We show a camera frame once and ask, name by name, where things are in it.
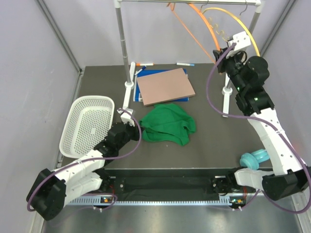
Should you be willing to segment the green tank top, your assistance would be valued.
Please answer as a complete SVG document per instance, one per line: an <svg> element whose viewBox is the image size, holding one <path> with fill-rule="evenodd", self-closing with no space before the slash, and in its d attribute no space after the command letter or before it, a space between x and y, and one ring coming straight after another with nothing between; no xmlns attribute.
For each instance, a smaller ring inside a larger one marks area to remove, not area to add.
<svg viewBox="0 0 311 233"><path fill-rule="evenodd" d="M147 142L171 141L181 146L190 142L196 123L182 107L174 103L156 104L140 121L142 138Z"/></svg>

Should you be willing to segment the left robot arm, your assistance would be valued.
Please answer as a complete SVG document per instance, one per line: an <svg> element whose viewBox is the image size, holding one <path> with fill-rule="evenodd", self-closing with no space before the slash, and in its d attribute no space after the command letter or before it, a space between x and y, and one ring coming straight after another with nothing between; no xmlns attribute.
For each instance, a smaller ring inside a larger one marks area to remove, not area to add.
<svg viewBox="0 0 311 233"><path fill-rule="evenodd" d="M143 131L138 123L114 123L107 136L81 158L61 168L40 171L26 197L27 210L49 221L74 199L95 190L106 192L110 180L97 170L121 159L119 151L128 142L140 143Z"/></svg>

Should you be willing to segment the orange clothes hanger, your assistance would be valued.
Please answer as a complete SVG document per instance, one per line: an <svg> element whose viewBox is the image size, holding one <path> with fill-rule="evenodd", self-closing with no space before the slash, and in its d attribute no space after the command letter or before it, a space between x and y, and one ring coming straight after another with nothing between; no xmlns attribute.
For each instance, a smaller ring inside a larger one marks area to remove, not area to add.
<svg viewBox="0 0 311 233"><path fill-rule="evenodd" d="M169 2L166 7L171 13L173 38L180 48L179 60L189 63L214 63L212 54L220 47L216 33L199 7L194 3Z"/></svg>

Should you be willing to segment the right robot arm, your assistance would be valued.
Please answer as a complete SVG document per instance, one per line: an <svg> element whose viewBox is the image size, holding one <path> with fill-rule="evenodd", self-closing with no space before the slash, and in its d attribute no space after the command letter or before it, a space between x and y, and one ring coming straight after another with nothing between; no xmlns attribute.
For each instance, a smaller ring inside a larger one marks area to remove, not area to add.
<svg viewBox="0 0 311 233"><path fill-rule="evenodd" d="M213 72L226 73L237 90L236 104L242 115L258 134L272 164L272 171L257 168L235 168L227 176L232 192L249 186L262 191L271 201L305 191L311 186L311 168L297 155L277 118L275 106L263 85L270 73L267 61L260 56L246 60L246 52L234 52L233 47L214 50Z"/></svg>

